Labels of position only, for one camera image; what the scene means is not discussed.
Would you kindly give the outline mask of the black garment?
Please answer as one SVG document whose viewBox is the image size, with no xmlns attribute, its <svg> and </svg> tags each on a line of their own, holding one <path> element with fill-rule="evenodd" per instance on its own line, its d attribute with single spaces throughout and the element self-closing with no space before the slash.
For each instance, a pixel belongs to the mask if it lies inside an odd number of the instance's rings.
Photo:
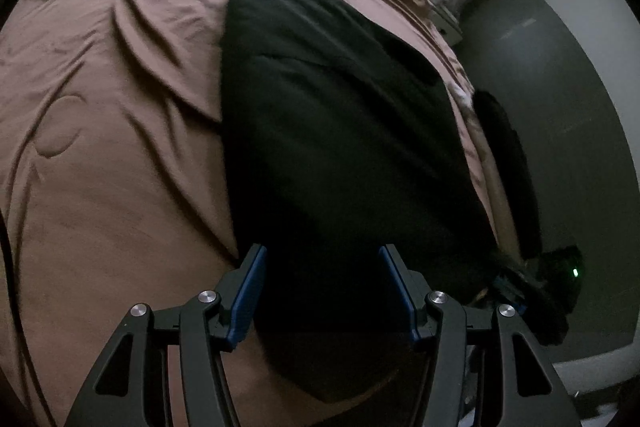
<svg viewBox="0 0 640 427">
<path fill-rule="evenodd" d="M 224 168 L 236 241 L 267 249 L 255 327 L 274 369 L 338 402 L 412 335 L 382 256 L 469 303 L 498 253 L 445 83 L 343 0 L 229 0 Z"/>
</svg>

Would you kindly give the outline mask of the brown bed sheet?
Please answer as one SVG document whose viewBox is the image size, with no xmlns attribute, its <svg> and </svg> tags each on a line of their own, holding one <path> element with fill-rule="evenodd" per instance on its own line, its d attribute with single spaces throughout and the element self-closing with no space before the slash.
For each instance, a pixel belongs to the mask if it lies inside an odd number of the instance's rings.
<svg viewBox="0 0 640 427">
<path fill-rule="evenodd" d="M 423 0 L 344 0 L 445 83 L 491 225 L 472 84 Z M 1 314 L 1 376 L 26 423 L 62 424 L 126 308 L 178 305 L 238 261 L 222 167 L 227 0 L 20 0 L 1 33 L 1 211 L 29 350 Z"/>
</svg>

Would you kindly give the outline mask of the dark wardrobe cabinet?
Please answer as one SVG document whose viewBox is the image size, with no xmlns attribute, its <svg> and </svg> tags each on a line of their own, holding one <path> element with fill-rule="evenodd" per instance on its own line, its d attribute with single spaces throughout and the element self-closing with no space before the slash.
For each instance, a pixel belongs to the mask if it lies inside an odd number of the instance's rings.
<svg viewBox="0 0 640 427">
<path fill-rule="evenodd" d="M 472 0 L 456 53 L 521 140 L 543 251 L 575 245 L 582 291 L 555 362 L 634 340 L 639 187 L 620 118 L 578 41 L 544 0 Z"/>
</svg>

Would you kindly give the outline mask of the white nightstand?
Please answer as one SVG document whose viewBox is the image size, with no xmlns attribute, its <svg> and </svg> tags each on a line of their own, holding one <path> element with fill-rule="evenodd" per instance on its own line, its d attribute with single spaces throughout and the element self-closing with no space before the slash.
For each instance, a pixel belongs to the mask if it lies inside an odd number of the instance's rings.
<svg viewBox="0 0 640 427">
<path fill-rule="evenodd" d="M 430 15 L 428 18 L 434 24 L 442 38 L 450 46 L 462 41 L 460 18 L 463 9 L 472 0 L 428 0 Z"/>
</svg>

